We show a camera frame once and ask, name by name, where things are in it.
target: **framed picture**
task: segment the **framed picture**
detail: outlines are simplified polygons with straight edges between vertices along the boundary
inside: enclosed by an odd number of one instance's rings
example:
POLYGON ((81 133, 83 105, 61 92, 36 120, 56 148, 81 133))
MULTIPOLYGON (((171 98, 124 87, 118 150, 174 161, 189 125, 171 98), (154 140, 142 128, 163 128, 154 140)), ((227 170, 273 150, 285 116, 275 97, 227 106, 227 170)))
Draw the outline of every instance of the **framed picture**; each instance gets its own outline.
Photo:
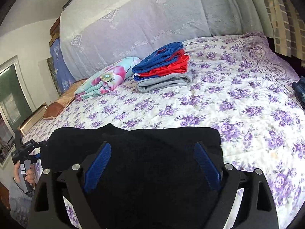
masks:
POLYGON ((8 158, 11 156, 11 150, 13 146, 15 145, 15 138, 11 137, 10 140, 5 143, 1 138, 0 138, 0 166, 2 167, 8 158))

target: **blue gripper pad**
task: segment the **blue gripper pad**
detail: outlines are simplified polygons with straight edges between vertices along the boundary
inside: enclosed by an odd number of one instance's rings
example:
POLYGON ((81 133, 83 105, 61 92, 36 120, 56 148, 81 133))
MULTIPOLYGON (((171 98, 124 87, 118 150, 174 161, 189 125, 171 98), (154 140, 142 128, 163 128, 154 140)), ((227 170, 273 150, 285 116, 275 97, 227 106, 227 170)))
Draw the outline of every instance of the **blue gripper pad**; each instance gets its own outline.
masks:
POLYGON ((200 145, 200 143, 195 144, 193 157, 203 171, 205 179, 208 182, 210 188, 220 191, 221 174, 213 164, 212 160, 209 158, 207 152, 200 145))
POLYGON ((83 189, 86 193, 95 189, 111 157, 111 145, 106 143, 85 174, 83 189))

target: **pillow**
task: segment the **pillow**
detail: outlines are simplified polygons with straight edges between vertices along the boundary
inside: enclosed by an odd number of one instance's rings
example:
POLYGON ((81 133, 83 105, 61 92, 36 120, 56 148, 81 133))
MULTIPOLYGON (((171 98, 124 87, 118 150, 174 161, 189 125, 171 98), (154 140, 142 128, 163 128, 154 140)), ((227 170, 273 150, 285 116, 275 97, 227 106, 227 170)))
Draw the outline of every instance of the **pillow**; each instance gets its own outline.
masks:
POLYGON ((43 118, 45 120, 55 119, 61 111, 63 111, 64 106, 59 104, 58 102, 53 102, 50 106, 48 106, 43 118))
POLYGON ((75 90, 77 90, 77 88, 85 81, 85 79, 82 79, 72 84, 70 88, 57 99, 57 101, 53 102, 47 108, 42 118, 44 120, 55 119, 65 108, 67 108, 75 100, 75 90))

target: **dark blue clothing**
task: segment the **dark blue clothing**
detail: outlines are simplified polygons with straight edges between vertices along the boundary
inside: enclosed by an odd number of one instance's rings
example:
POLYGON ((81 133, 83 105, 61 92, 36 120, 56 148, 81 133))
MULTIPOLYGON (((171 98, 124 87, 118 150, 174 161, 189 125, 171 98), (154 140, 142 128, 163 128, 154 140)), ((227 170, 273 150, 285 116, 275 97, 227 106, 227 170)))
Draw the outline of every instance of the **dark blue clothing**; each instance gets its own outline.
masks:
POLYGON ((301 77, 298 83, 292 83, 294 95, 305 109, 305 77, 301 77))
POLYGON ((158 75, 153 75, 153 76, 150 76, 150 77, 134 76, 134 80, 141 81, 141 80, 145 80, 145 79, 149 79, 149 78, 154 78, 154 77, 159 77, 159 76, 158 75))
POLYGON ((176 51, 183 48, 182 42, 172 42, 170 44, 167 44, 152 54, 150 54, 148 57, 143 59, 141 62, 139 62, 136 66, 132 68, 133 73, 144 73, 147 71, 150 71, 154 68, 162 67, 165 65, 169 65, 173 62, 176 62, 178 59, 178 55, 174 56, 171 60, 165 61, 170 56, 173 55, 176 51))

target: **picture frame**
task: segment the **picture frame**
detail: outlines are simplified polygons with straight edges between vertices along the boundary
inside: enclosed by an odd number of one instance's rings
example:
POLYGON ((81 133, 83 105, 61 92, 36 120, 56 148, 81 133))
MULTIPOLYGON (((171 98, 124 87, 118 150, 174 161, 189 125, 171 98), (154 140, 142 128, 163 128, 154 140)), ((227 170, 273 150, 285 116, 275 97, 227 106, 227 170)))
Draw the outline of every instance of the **picture frame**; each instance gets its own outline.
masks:
POLYGON ((2 168, 9 158, 15 146, 15 138, 11 137, 7 143, 0 142, 0 167, 2 168))

